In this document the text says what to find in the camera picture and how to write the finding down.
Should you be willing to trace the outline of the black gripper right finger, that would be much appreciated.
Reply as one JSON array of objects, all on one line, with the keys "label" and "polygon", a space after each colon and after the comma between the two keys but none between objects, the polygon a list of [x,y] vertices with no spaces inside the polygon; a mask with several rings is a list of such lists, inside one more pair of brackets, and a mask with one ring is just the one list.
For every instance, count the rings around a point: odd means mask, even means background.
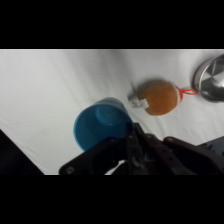
[{"label": "black gripper right finger", "polygon": [[147,164],[153,164],[157,173],[171,175],[224,175],[224,157],[180,139],[168,136],[160,141],[145,133],[135,124]]}]

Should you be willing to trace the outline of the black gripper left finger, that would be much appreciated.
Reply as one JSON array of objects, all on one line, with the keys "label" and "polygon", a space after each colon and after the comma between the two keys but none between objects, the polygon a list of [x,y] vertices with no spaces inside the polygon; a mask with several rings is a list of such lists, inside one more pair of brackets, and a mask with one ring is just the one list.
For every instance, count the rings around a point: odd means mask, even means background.
[{"label": "black gripper left finger", "polygon": [[120,161],[128,160],[127,139],[135,133],[135,126],[126,124],[127,133],[119,138],[108,137],[91,149],[64,164],[60,175],[104,175]]}]

